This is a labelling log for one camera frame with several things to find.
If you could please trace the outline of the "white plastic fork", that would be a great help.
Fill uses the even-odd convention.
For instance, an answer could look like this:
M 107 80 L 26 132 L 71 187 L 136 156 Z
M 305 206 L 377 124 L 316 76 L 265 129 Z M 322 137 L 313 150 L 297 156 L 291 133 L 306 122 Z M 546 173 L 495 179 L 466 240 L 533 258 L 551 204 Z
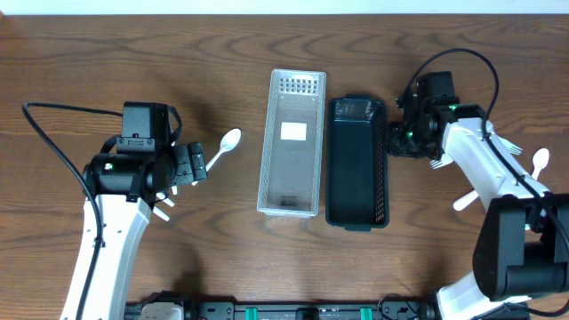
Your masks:
M 478 193 L 476 192 L 476 190 L 472 190 L 468 192 L 468 194 L 455 200 L 453 203 L 453 209 L 457 212 L 462 211 L 477 199 L 478 199 Z
M 433 170 L 436 170 L 448 164 L 451 164 L 452 162 L 453 159 L 451 157 L 449 157 L 447 154 L 443 154 L 439 160 L 431 160 L 429 164 Z

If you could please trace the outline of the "black plastic basket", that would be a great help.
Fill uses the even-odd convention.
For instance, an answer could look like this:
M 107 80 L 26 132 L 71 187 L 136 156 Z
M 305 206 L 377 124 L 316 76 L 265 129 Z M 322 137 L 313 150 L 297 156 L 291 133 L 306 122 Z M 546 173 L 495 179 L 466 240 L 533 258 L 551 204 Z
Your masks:
M 389 224 L 387 115 L 382 100 L 330 100 L 327 125 L 327 222 L 369 232 Z

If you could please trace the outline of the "pale green plastic fork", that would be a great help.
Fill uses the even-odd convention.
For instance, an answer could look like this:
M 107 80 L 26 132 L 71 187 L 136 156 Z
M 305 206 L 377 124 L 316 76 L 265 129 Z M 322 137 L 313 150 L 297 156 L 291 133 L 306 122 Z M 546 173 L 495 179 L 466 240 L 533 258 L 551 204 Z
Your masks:
M 523 152 L 523 149 L 521 147 L 505 138 L 500 137 L 500 142 L 512 155 L 519 156 Z

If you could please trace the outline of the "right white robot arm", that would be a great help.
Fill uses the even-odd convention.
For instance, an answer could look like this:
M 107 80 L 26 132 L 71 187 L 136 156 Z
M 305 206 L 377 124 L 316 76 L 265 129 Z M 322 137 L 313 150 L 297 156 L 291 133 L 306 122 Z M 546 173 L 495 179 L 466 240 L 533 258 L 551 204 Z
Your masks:
M 486 210 L 472 270 L 436 294 L 439 319 L 475 319 L 568 290 L 568 196 L 553 194 L 503 146 L 486 113 L 449 96 L 405 97 L 392 156 L 456 163 Z

